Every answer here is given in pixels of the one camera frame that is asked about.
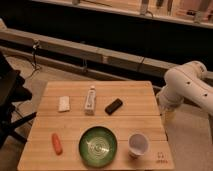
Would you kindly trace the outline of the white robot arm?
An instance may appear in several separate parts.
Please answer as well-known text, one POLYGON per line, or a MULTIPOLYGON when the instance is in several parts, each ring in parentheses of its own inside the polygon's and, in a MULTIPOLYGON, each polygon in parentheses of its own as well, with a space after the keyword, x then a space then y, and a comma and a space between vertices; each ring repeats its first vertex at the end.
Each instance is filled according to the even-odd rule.
POLYGON ((200 61, 187 62, 166 71, 166 85, 156 95, 164 124, 174 118, 173 111, 185 99, 192 101, 213 117, 213 86, 203 81, 206 75, 207 68, 200 61))

